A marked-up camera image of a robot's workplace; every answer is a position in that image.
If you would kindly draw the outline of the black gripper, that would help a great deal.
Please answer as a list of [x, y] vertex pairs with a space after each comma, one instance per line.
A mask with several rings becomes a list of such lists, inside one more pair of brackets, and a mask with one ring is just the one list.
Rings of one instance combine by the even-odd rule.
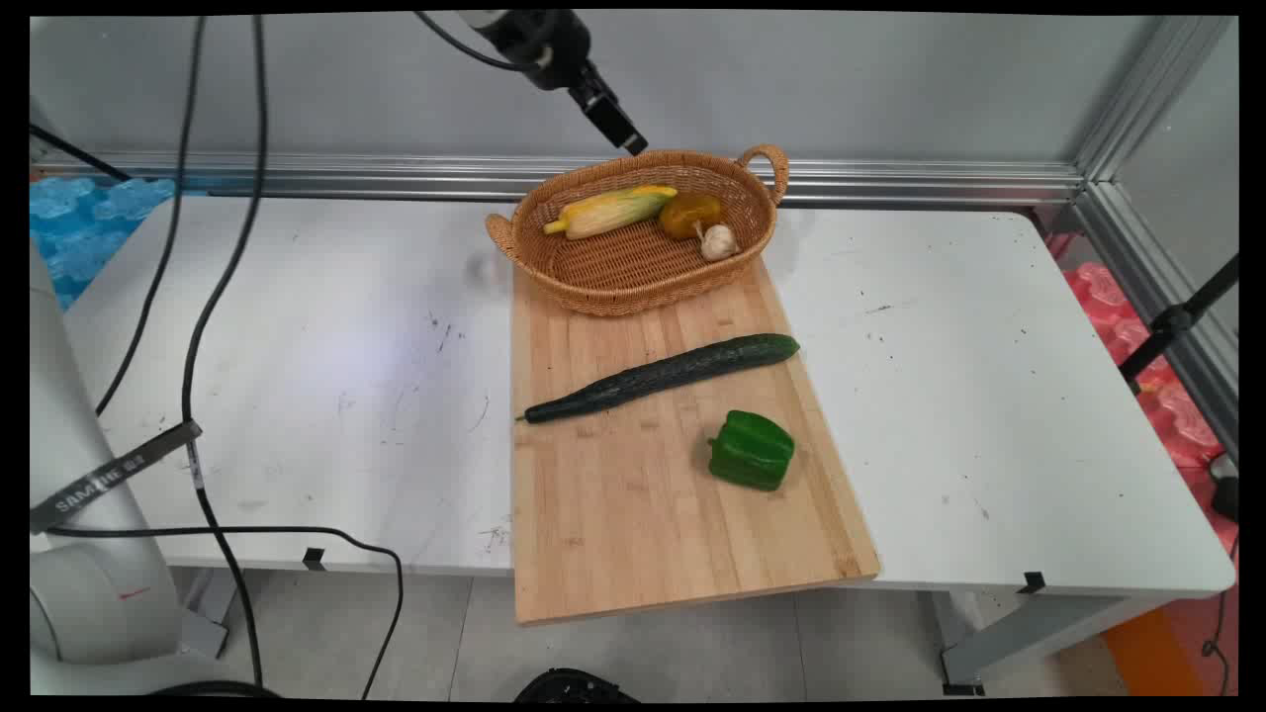
[[618, 149], [637, 156], [648, 147], [589, 60], [592, 37], [573, 10], [475, 10], [472, 29], [498, 51], [487, 60], [492, 67], [524, 73], [546, 91], [566, 89]]

